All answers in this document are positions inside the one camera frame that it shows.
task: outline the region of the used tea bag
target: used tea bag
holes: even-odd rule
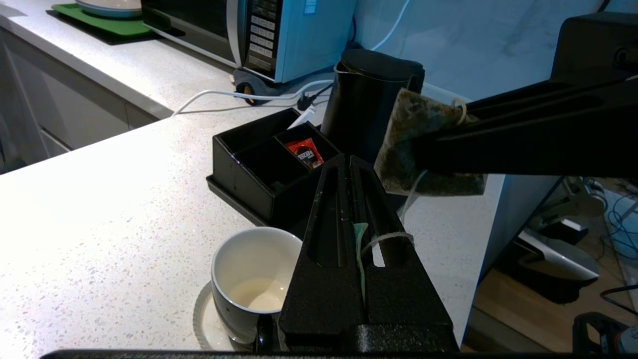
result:
[[[410,139],[478,120],[460,107],[446,105],[402,89],[394,103],[383,145],[375,162],[375,172],[386,192],[408,195],[421,172],[416,169]],[[416,193],[432,196],[481,195],[485,190],[486,179],[485,174],[429,171],[417,185]]]

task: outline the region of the wooden floor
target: wooden floor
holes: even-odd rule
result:
[[[578,247],[588,252],[600,267],[600,278],[581,289],[574,303],[559,305],[546,300],[510,277],[492,270],[479,285],[474,306],[494,317],[541,346],[558,352],[572,351],[574,318],[587,312],[600,312],[627,325],[637,324],[630,313],[600,298],[600,292],[625,285],[616,254],[603,244],[600,236],[607,235],[602,217],[583,218],[577,222],[590,229]],[[633,307],[627,293],[613,294],[615,300]]]

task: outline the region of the white wall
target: white wall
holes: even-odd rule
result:
[[[638,0],[625,1],[638,8]],[[563,21],[591,13],[600,3],[412,0],[392,37],[378,50],[418,61],[426,69],[426,82],[478,100],[547,80]],[[358,0],[357,40],[365,48],[379,42],[403,4],[404,0]],[[617,8],[614,0],[609,10],[612,6]],[[451,100],[427,90],[424,94]]]

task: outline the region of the white countertop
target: white countertop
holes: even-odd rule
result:
[[[47,15],[55,2],[0,0],[0,26],[157,116],[203,89],[233,90],[213,61],[161,41],[110,47]],[[0,357],[199,348],[193,306],[212,255],[253,226],[207,188],[211,137],[283,108],[208,96],[191,109],[208,111],[0,177]],[[492,175],[483,196],[422,197],[406,216],[458,342],[502,184]]]

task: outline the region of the green mat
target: green mat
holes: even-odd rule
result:
[[[103,17],[93,16],[82,11],[77,4],[57,4],[51,6],[51,8],[61,14],[84,22],[85,24],[89,24],[97,27],[98,29],[108,31],[119,36],[140,36],[152,32],[148,27],[144,26],[144,23],[140,18],[136,20],[106,19]]]

